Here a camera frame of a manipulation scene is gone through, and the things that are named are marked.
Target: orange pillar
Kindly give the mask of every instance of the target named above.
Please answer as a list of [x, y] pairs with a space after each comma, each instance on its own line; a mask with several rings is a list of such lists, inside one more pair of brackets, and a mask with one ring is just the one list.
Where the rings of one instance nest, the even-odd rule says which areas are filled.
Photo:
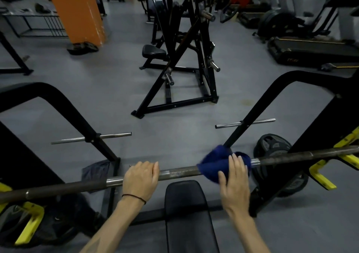
[[101, 46], [105, 31], [96, 0], [52, 0], [72, 43]]

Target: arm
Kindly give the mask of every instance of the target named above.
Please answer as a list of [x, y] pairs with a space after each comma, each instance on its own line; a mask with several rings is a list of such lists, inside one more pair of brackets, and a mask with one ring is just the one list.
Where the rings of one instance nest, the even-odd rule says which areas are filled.
[[233, 221], [246, 253], [270, 253], [248, 212], [248, 169], [235, 154], [229, 156], [228, 162], [228, 181], [223, 172], [218, 172], [223, 208]]
[[148, 201], [158, 183], [159, 167], [155, 164], [138, 162], [130, 167], [123, 179], [123, 196], [116, 209], [100, 230], [85, 245], [80, 253], [113, 253], [119, 245], [132, 220], [140, 212], [144, 201]]

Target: barbell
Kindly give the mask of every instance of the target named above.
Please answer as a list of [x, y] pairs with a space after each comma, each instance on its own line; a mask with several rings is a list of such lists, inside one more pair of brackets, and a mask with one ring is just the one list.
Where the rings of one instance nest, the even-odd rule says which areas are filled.
[[[298, 153], [288, 153], [270, 157], [259, 157], [251, 160], [252, 167], [268, 166], [274, 164], [284, 164], [291, 162], [315, 160], [320, 158], [334, 158], [342, 155], [352, 155], [359, 153], [359, 146], [345, 146], [317, 151], [305, 151]], [[175, 168], [162, 170], [159, 174], [159, 180], [169, 180], [176, 178], [185, 178], [201, 175], [197, 166]], [[30, 189], [19, 189], [0, 193], [0, 204], [28, 201], [32, 199], [59, 196], [71, 193], [90, 192], [93, 190], [102, 190], [106, 188], [119, 187], [123, 184], [123, 177], [113, 177], [108, 179], [78, 181], [65, 184], [57, 184]]]

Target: forearm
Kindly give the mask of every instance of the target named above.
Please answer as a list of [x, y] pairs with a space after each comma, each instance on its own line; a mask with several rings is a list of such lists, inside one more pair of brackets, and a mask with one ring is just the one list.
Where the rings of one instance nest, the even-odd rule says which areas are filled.
[[235, 217], [234, 225], [246, 253], [270, 253], [252, 217]]
[[80, 253], [113, 253], [142, 206], [143, 202], [134, 197], [120, 200], [110, 218]]

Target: treadmill belt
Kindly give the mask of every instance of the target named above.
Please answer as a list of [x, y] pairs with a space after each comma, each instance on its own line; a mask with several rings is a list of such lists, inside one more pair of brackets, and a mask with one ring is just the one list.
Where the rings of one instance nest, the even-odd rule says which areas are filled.
[[307, 42], [307, 41], [292, 41], [278, 39], [275, 41], [276, 45], [285, 50], [296, 51], [310, 51], [317, 54], [334, 54], [334, 55], [346, 55], [346, 56], [359, 56], [359, 48], [355, 46], [338, 44], [338, 43], [326, 43], [326, 42]]

